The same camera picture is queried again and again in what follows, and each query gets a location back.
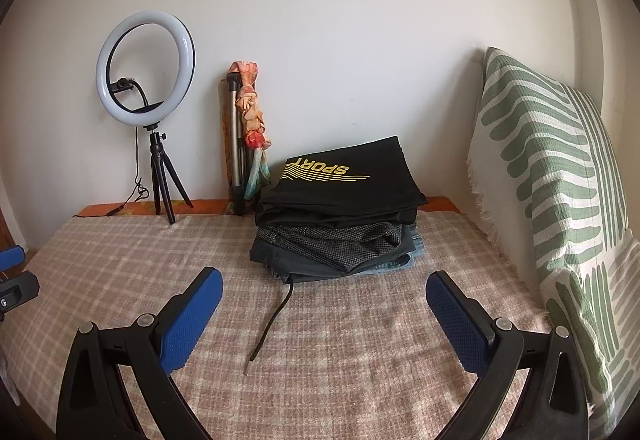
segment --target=yellow logo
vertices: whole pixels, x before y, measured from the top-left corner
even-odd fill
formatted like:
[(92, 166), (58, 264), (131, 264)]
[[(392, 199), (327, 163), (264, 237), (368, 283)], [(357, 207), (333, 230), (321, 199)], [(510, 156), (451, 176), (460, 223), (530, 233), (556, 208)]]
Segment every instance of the yellow logo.
[(281, 180), (306, 180), (307, 182), (357, 182), (366, 180), (368, 176), (349, 176), (346, 165), (327, 165), (324, 162), (309, 161), (298, 158), (296, 162), (287, 163), (284, 166)]

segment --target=blue gripper pad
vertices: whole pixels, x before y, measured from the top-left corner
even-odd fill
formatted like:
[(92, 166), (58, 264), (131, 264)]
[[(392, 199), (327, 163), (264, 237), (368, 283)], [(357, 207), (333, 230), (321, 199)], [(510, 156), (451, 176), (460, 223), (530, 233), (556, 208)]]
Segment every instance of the blue gripper pad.
[(0, 272), (19, 265), (22, 261), (24, 261), (24, 250), (21, 246), (13, 246), (8, 250), (3, 250), (0, 252)]
[(490, 343), (495, 335), (489, 324), (478, 322), (482, 316), (477, 319), (472, 317), (476, 312), (470, 304), (473, 300), (466, 298), (443, 271), (429, 276), (426, 296), (462, 367), (467, 372), (484, 375), (489, 365)]
[[(207, 270), (209, 273), (202, 284), (162, 336), (160, 364), (167, 375), (173, 370), (183, 368), (187, 363), (193, 348), (222, 299), (222, 274), (215, 268), (207, 268)], [(183, 295), (177, 297), (188, 296), (190, 288), (197, 281), (198, 278)]]

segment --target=pillow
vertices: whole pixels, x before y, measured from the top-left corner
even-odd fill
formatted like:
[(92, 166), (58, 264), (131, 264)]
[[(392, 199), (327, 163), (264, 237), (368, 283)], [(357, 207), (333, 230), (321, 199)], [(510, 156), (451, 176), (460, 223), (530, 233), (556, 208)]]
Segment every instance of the pillow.
[(572, 331), (605, 438), (640, 388), (640, 244), (598, 109), (489, 48), (468, 169), (490, 238)]

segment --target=stack of folded clothes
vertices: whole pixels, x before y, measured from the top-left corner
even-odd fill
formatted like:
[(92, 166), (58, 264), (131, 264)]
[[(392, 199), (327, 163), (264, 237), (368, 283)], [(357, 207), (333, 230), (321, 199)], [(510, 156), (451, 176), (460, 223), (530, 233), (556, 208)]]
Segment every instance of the stack of folded clothes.
[(260, 200), (250, 258), (283, 283), (410, 267), (424, 203), (397, 137), (292, 158)]

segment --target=silver rivet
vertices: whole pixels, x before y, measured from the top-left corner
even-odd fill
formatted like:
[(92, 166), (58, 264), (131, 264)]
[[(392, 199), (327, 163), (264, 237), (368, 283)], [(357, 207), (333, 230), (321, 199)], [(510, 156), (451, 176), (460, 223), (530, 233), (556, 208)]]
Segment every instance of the silver rivet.
[(567, 330), (563, 326), (556, 327), (556, 334), (558, 334), (563, 339), (566, 339), (569, 336), (569, 330)]
[(138, 317), (138, 320), (136, 322), (138, 323), (138, 326), (151, 326), (154, 323), (154, 317), (151, 314), (142, 314), (140, 315), (140, 317)]
[(513, 324), (511, 324), (511, 321), (504, 317), (498, 317), (495, 320), (495, 325), (500, 328), (500, 330), (504, 330), (505, 332), (508, 332), (509, 330), (511, 330), (511, 328), (513, 328)]
[(94, 324), (90, 323), (89, 321), (86, 321), (84, 323), (82, 323), (79, 327), (78, 327), (78, 331), (81, 334), (87, 334), (89, 333), (91, 330), (94, 329)]

